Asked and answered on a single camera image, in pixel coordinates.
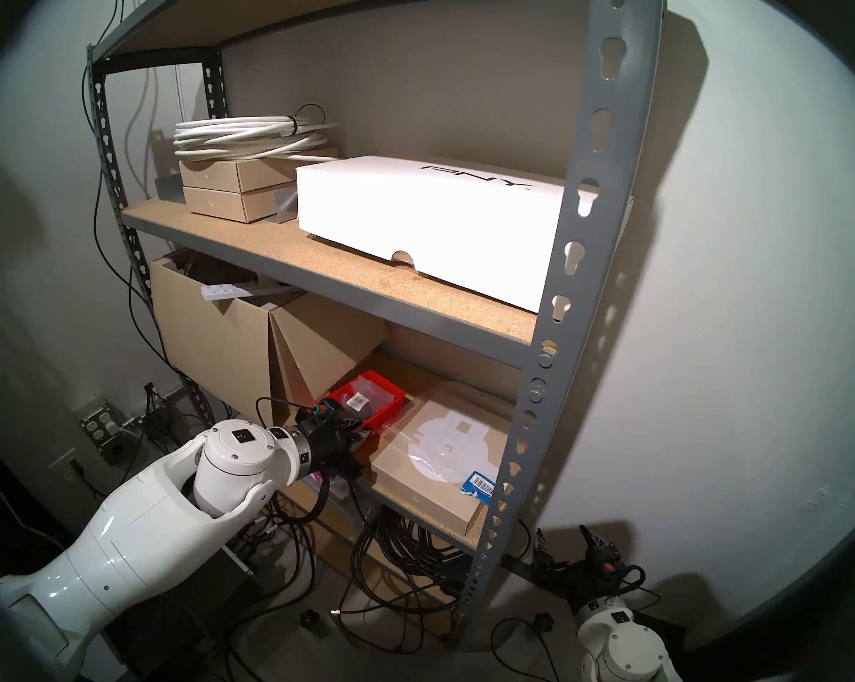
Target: barcode label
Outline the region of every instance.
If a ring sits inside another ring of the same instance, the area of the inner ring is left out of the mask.
[[[349,398],[346,401],[346,405],[350,407],[352,410],[360,413],[361,408],[367,405],[367,399],[359,393],[356,393],[354,396]]]
[[[472,477],[469,481],[476,486],[480,491],[484,492],[486,495],[490,496],[494,493],[494,485],[491,484],[487,479],[483,478],[478,472],[472,474]]]
[[[460,490],[463,494],[475,497],[490,505],[490,499],[494,495],[494,482],[483,474],[472,472]]]

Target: blue label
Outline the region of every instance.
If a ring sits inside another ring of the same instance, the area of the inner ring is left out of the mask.
[[[490,505],[490,497],[494,495],[494,482],[483,474],[472,472],[472,475],[462,484],[462,493],[475,498],[480,498]]]

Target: white wall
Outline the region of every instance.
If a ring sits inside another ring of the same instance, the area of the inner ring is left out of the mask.
[[[126,289],[93,245],[99,175],[96,143],[78,88],[86,45],[96,41],[114,0],[41,0],[0,59],[0,455],[57,518],[78,528],[96,504],[83,487],[64,488],[46,466],[72,446],[99,487],[116,484],[71,416],[102,395],[125,410],[144,402],[143,384],[177,384],[131,326]],[[125,0],[125,13],[134,0]],[[183,73],[189,97],[199,70]],[[112,75],[109,107],[131,200],[143,199],[125,161],[155,189],[147,141],[177,121],[173,68]],[[157,156],[160,166],[164,156]],[[127,261],[104,191],[99,238],[122,272]],[[163,253],[145,239],[146,253]],[[135,301],[145,334],[152,325]]]
[[[563,175],[584,15],[453,0],[270,34],[226,51],[233,114],[314,101],[350,156]],[[855,78],[759,0],[668,0],[663,34],[633,216],[528,516],[562,557],[578,523],[612,537],[695,644],[855,525]],[[467,353],[394,346],[512,393]]]

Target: gray metal shelf post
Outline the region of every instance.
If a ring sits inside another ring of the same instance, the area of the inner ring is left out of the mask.
[[[467,624],[476,615],[519,513],[531,496],[591,330],[633,185],[655,84],[663,0],[617,4],[591,0],[589,5],[588,48],[575,143],[531,358],[522,370],[494,495],[462,599],[455,609],[454,646],[461,642]],[[622,40],[626,46],[622,67],[609,79],[603,70],[607,39]],[[603,146],[595,150],[592,117],[602,111],[610,112],[612,125]],[[582,183],[600,190],[588,216],[578,214]],[[567,248],[576,244],[581,247]],[[583,248],[584,255],[577,248]],[[560,308],[557,316],[555,307]]]

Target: black knob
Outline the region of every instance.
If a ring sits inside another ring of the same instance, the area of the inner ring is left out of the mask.
[[[301,614],[301,627],[305,630],[313,631],[314,627],[320,622],[320,614],[314,609],[309,608]]]

